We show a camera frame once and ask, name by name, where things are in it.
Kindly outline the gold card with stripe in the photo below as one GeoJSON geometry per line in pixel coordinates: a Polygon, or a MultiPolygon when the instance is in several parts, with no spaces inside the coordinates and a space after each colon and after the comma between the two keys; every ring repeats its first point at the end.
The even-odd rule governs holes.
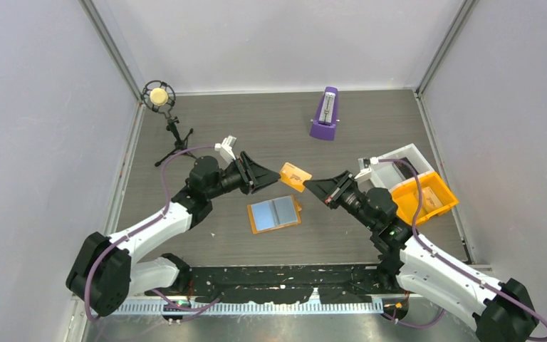
{"type": "Polygon", "coordinates": [[[312,178],[312,174],[302,170],[301,168],[286,162],[280,169],[280,181],[297,192],[305,190],[304,182],[312,178]]]}

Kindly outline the orange leather card holder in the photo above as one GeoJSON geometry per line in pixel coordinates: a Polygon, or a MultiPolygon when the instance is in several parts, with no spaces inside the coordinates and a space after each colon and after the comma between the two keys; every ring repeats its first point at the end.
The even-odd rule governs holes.
{"type": "Polygon", "coordinates": [[[253,234],[300,224],[302,207],[293,195],[268,199],[247,206],[253,234]]]}

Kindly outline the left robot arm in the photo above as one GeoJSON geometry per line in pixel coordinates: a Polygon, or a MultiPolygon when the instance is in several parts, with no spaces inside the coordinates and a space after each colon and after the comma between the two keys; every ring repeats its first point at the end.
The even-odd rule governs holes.
{"type": "Polygon", "coordinates": [[[66,287],[84,302],[91,321],[116,311],[130,294],[166,288],[183,294],[189,288],[187,266],[178,256],[142,258],[167,240],[201,223],[212,211],[213,199],[239,190],[251,195],[281,178],[276,171],[254,162],[245,152],[226,152],[221,168],[212,156],[198,157],[184,186],[148,218],[123,231],[88,235],[66,279],[66,287]]]}

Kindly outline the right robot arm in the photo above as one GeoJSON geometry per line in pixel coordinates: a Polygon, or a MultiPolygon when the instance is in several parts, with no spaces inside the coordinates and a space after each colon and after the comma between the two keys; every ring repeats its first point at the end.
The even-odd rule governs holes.
{"type": "Polygon", "coordinates": [[[526,287],[501,282],[443,252],[396,215],[385,188],[363,192],[345,171],[304,183],[331,209],[342,207],[372,233],[380,252],[378,283],[387,292],[418,294],[468,325],[480,341],[527,341],[540,323],[526,287]]]}

